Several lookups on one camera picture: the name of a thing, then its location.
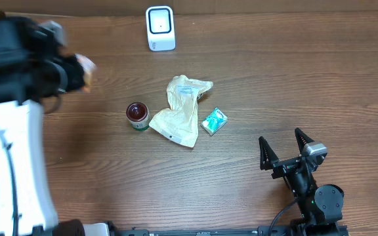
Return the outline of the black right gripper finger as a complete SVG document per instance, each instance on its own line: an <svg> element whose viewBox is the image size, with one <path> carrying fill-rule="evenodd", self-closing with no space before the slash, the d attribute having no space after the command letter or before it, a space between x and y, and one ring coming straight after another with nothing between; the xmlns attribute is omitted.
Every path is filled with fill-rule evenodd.
<svg viewBox="0 0 378 236"><path fill-rule="evenodd" d="M259 147L261 151L261 158L260 158L261 170L273 169L274 164L276 164L279 161L279 159L263 136L259 138Z"/></svg>
<svg viewBox="0 0 378 236"><path fill-rule="evenodd" d="M303 149L307 144L314 142L314 140L308 137L300 128L295 129L295 137L300 153L303 153Z"/></svg>

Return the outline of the teal tissue pack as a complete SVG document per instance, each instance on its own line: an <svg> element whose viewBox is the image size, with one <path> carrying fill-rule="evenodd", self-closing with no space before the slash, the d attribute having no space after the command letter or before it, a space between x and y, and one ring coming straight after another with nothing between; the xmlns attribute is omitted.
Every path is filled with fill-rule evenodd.
<svg viewBox="0 0 378 236"><path fill-rule="evenodd" d="M228 121L228 117L219 109L215 108L202 122L201 126L209 133L214 135Z"/></svg>

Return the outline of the beige paper pouch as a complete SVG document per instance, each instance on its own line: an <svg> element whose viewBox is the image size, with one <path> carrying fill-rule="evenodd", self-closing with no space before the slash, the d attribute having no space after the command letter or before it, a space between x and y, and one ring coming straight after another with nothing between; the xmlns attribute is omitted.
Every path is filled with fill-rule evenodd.
<svg viewBox="0 0 378 236"><path fill-rule="evenodd" d="M167 85L169 107L156 113L149 126L170 141L193 148L199 133L198 99L212 87L212 81L173 77Z"/></svg>

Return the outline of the orange tissue pack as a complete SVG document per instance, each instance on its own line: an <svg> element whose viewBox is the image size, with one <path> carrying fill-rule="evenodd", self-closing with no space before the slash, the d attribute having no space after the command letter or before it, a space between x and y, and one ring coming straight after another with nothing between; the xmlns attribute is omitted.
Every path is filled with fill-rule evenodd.
<svg viewBox="0 0 378 236"><path fill-rule="evenodd" d="M89 58L84 55L76 54L75 57L79 62L80 66L83 68L84 75L83 81L84 85L81 87L81 91L89 93L91 91L91 81L93 78L93 73L96 70L96 65Z"/></svg>

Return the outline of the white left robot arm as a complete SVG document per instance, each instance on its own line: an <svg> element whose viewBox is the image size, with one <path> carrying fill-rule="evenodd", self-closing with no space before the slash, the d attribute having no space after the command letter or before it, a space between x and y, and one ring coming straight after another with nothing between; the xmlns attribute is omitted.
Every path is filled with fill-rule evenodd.
<svg viewBox="0 0 378 236"><path fill-rule="evenodd" d="M43 153L42 99L89 85L95 65L65 55L62 26L0 19L0 235L57 235Z"/></svg>

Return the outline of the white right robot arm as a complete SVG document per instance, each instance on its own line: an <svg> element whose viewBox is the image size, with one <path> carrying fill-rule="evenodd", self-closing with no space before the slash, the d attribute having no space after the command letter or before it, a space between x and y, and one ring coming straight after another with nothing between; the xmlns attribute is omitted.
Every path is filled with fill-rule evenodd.
<svg viewBox="0 0 378 236"><path fill-rule="evenodd" d="M259 138L260 169L271 170L273 179L283 178L294 200L274 217L269 226L259 226L258 235L292 236L343 236L347 226L340 226L343 219L344 191L336 185L318 186L312 175L327 156L327 148L308 137L301 129L295 129L299 147L296 157L279 160L264 137ZM280 216L297 205L301 217L290 221L288 226L277 226Z"/></svg>

